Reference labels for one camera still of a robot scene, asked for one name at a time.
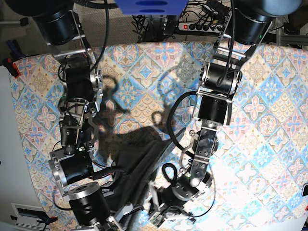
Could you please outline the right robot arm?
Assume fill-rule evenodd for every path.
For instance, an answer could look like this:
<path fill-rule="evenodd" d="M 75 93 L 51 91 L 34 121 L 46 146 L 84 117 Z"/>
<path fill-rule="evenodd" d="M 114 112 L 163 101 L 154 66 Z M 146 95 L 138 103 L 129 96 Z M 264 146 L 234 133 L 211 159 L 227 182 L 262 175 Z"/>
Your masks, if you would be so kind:
<path fill-rule="evenodd" d="M 97 97 L 101 74 L 99 58 L 87 41 L 73 0 L 9 0 L 16 13 L 37 24 L 52 56 L 60 64 L 58 78 L 64 93 L 58 102 L 60 145 L 50 152 L 49 165 L 62 198 L 70 204 L 82 231 L 123 231 L 120 224 L 137 208 L 123 204 L 110 209 L 98 180 L 125 173 L 121 166 L 93 169 L 98 127 L 93 118 L 99 111 Z"/>

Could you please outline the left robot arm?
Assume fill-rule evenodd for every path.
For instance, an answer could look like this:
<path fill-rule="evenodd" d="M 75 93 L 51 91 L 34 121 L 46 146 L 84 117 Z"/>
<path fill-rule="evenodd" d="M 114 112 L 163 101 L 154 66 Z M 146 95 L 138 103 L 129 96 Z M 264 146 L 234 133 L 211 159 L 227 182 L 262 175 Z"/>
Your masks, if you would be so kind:
<path fill-rule="evenodd" d="M 193 117 L 201 122 L 201 128 L 191 130 L 190 144 L 180 147 L 182 155 L 192 157 L 191 162 L 175 169 L 172 177 L 166 170 L 174 165 L 162 165 L 162 173 L 169 182 L 165 189 L 149 182 L 152 196 L 149 221 L 156 228 L 168 220 L 196 220 L 197 216 L 185 211 L 184 205 L 204 189 L 216 185 L 210 158 L 218 148 L 218 128 L 231 122 L 233 98 L 243 76 L 241 67 L 254 54 L 273 20 L 294 13 L 301 5 L 300 0 L 233 0 L 228 10 L 221 11 L 221 31 L 204 62 L 197 89 L 182 94 L 167 118 L 170 138 L 180 147 L 171 121 L 182 100 L 196 97 Z"/>

